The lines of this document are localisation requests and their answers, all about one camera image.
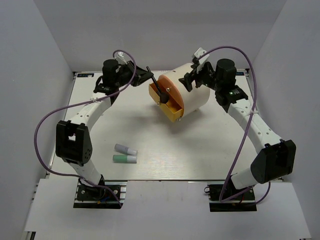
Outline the cream round drawer organizer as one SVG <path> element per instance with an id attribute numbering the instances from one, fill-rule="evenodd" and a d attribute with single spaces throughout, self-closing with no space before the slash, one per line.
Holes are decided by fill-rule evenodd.
<path id="1" fill-rule="evenodd" d="M 181 94 L 184 108 L 182 118 L 205 105 L 210 97 L 210 89 L 204 85 L 196 88 L 196 84 L 193 81 L 192 91 L 189 92 L 186 90 L 184 85 L 179 82 L 180 78 L 183 78 L 186 73 L 190 73 L 193 70 L 191 65 L 191 63 L 186 63 L 163 74 L 175 84 Z"/>

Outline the yellow organizer drawer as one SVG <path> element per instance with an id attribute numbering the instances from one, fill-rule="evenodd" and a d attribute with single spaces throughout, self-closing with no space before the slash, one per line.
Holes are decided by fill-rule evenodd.
<path id="1" fill-rule="evenodd" d="M 170 87 L 165 83 L 158 82 L 158 85 L 161 93 L 159 93 L 154 83 L 148 86 L 148 93 L 164 115 L 171 122 L 176 122 L 184 114 L 184 104 L 181 95 L 174 87 Z"/>

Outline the black fan makeup brush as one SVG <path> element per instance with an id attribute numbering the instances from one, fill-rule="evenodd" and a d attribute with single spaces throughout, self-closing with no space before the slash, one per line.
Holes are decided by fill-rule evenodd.
<path id="1" fill-rule="evenodd" d="M 159 96 L 159 103 L 160 104 L 166 104 L 168 101 L 169 101 L 169 95 L 162 91 L 159 84 L 157 83 L 156 81 L 156 78 L 154 76 L 151 77 L 155 87 L 156 87 L 156 90 L 157 90 L 157 93 L 158 93 L 158 96 Z"/>

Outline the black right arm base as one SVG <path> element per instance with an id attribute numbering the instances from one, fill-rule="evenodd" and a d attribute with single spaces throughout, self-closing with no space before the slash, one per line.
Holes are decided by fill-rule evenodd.
<path id="1" fill-rule="evenodd" d="M 256 197 L 253 187 L 236 189 L 231 180 L 226 185 L 220 201 L 224 180 L 209 181 L 204 187 L 212 213 L 256 212 Z"/>

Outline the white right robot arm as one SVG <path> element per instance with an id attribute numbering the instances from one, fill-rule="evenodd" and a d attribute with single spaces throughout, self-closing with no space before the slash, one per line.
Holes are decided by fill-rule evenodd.
<path id="1" fill-rule="evenodd" d="M 225 187 L 226 195 L 236 200 L 247 187 L 290 175 L 297 147 L 292 140 L 284 140 L 272 131 L 261 116 L 252 110 L 253 103 L 236 84 L 235 63 L 223 58 L 213 68 L 210 62 L 196 57 L 192 62 L 191 72 L 179 81 L 188 92 L 202 86 L 214 90 L 217 103 L 246 132 L 257 153 L 247 169 L 230 176 Z"/>

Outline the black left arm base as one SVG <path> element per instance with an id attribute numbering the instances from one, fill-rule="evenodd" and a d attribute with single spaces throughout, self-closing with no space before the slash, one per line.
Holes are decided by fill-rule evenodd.
<path id="1" fill-rule="evenodd" d="M 112 190 L 112 193 L 105 188 L 96 189 L 95 187 L 78 183 L 74 197 L 73 208 L 121 209 L 121 206 L 119 205 L 115 196 L 122 205 L 126 197 L 127 182 L 105 181 L 104 184 Z"/>

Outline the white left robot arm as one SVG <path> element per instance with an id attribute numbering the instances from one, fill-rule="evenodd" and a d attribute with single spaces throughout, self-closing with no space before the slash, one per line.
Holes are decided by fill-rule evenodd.
<path id="1" fill-rule="evenodd" d="M 55 154 L 68 163 L 79 175 L 80 182 L 89 185 L 88 193 L 99 200 L 105 196 L 103 176 L 91 160 L 93 147 L 90 131 L 100 116 L 118 97 L 121 87 L 137 87 L 154 76 L 149 70 L 135 67 L 133 61 L 108 59 L 103 62 L 102 75 L 93 90 L 93 100 L 71 119 L 59 121 L 56 126 Z"/>

